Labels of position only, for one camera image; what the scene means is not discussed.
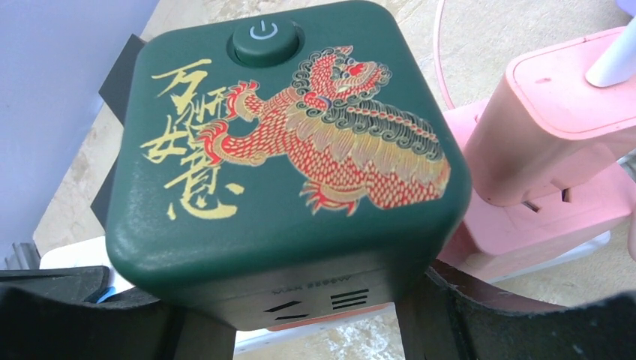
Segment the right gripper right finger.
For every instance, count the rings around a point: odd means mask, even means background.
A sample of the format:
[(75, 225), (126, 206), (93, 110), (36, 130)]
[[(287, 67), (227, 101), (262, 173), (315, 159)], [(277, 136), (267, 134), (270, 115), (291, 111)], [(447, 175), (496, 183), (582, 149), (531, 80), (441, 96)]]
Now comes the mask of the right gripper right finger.
[(635, 291), (563, 307), (436, 260), (395, 304), (406, 359), (634, 359)]

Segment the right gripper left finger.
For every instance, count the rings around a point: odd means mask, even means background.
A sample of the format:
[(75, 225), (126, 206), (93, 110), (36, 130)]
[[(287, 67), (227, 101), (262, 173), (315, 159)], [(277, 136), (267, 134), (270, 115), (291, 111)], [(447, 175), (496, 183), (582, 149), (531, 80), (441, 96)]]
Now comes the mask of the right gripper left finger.
[(233, 359), (236, 330), (132, 288), (103, 265), (1, 271), (2, 359)]

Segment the white power strip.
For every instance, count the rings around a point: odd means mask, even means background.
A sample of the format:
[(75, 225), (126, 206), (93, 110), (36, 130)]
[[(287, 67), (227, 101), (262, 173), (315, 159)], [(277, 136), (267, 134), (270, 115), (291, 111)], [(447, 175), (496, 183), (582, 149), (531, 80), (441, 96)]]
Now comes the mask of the white power strip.
[[(547, 269), (552, 266), (570, 262), (572, 260), (577, 260), (582, 257), (587, 257), (597, 250), (603, 248), (609, 243), (610, 240), (611, 232), (603, 232), (601, 235), (598, 235), (595, 238), (592, 238), (589, 241), (547, 262), (533, 265), (528, 268), (524, 268), (510, 274), (505, 274), (500, 277), (487, 279), (486, 282), (489, 284), (493, 284), (499, 281), (508, 280), (509, 278), (516, 278), (518, 276), (529, 274), (531, 272), (536, 272), (538, 270)], [(117, 271), (113, 269), (113, 266), (107, 256), (106, 245), (103, 236), (98, 236), (97, 238), (92, 238), (89, 240), (65, 245), (50, 250), (41, 257), (39, 268), (66, 269), (84, 266), (106, 266), (109, 268), (106, 294), (102, 295), (98, 299), (99, 302), (102, 302), (109, 297), (114, 296), (115, 294), (123, 293), (124, 291), (129, 290), (133, 287), (132, 284), (127, 282), (119, 273), (117, 273)], [(321, 322), (313, 325), (289, 328), (283, 331), (269, 331), (266, 328), (256, 331), (238, 331), (235, 336), (234, 353), (236, 355), (248, 353), (250, 351), (261, 349), (273, 344), (278, 344), (284, 341), (291, 341), (295, 340), (296, 338), (312, 335), (326, 329), (332, 329), (337, 326), (344, 326), (350, 323), (354, 323), (355, 321), (366, 320), (371, 317), (383, 315), (395, 309), (395, 305), (391, 302), (389, 303), (390, 305), (384, 310), (378, 310), (371, 313), (352, 316), (347, 319), (341, 319), (332, 322)]]

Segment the pink plug adapter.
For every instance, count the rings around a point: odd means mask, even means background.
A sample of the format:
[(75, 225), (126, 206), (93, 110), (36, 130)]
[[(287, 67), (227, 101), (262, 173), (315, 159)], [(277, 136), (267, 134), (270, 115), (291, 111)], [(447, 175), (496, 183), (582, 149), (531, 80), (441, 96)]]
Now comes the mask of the pink plug adapter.
[(523, 54), (490, 98), (445, 111), (473, 191), (441, 261), (497, 282), (593, 254), (634, 214), (635, 182), (619, 160), (635, 149), (635, 80), (586, 79), (622, 33)]

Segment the green cube adapter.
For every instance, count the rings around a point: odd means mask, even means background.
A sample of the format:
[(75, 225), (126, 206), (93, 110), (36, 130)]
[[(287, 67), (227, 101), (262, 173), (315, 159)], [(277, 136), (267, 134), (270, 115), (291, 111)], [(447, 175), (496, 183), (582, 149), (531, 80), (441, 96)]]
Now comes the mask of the green cube adapter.
[(339, 1), (143, 46), (105, 245), (135, 287), (250, 331), (400, 298), (471, 193), (395, 18)]

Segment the black box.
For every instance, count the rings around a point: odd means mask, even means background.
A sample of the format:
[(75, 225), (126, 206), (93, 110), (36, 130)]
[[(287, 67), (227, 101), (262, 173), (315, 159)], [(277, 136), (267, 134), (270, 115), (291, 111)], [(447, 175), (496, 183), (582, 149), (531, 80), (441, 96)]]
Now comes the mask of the black box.
[[(137, 56), (145, 45), (146, 42), (138, 35), (131, 34), (98, 91), (98, 94), (112, 111), (121, 128), (125, 126)], [(118, 156), (119, 150), (117, 150), (115, 160), (90, 206), (97, 221), (104, 229), (106, 229), (107, 225), (107, 215), (113, 193)]]

